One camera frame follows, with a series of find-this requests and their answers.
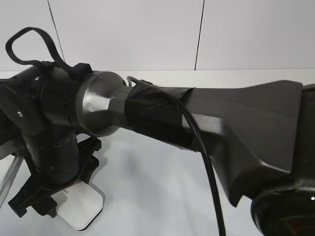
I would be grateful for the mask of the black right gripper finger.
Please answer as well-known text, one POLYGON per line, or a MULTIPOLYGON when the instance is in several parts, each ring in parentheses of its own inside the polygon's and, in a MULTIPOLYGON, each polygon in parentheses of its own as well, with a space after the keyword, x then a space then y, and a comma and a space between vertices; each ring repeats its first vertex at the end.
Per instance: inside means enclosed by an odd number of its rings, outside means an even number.
POLYGON ((41 216, 48 215, 51 218, 57 216, 57 202, 50 194, 36 194, 34 197, 34 210, 41 216))
POLYGON ((22 218, 27 213, 27 208, 35 202, 38 189, 38 181, 34 177, 29 177, 18 193, 8 202, 19 218, 22 218))

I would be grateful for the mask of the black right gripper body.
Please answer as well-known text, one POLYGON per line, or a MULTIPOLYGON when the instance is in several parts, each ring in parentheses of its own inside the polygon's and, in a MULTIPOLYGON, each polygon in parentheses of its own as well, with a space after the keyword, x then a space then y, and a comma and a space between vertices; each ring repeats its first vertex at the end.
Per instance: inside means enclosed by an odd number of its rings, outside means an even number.
POLYGON ((35 171, 23 186, 23 193, 40 197, 71 186, 84 173, 101 141, 90 137, 77 142, 75 134, 52 137, 26 137, 27 149, 35 171))

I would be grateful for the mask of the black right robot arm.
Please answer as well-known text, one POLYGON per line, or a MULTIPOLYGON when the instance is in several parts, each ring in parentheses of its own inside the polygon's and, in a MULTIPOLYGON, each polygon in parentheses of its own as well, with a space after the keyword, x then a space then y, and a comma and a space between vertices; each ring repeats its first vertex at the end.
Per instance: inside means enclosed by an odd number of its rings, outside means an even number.
POLYGON ((100 138, 119 128, 201 153, 221 235, 215 176, 233 206, 251 199, 263 235, 314 235, 315 87, 293 81, 166 88, 87 64, 30 67, 0 83, 0 155, 31 173, 11 209, 55 217, 52 195, 89 182, 100 138))

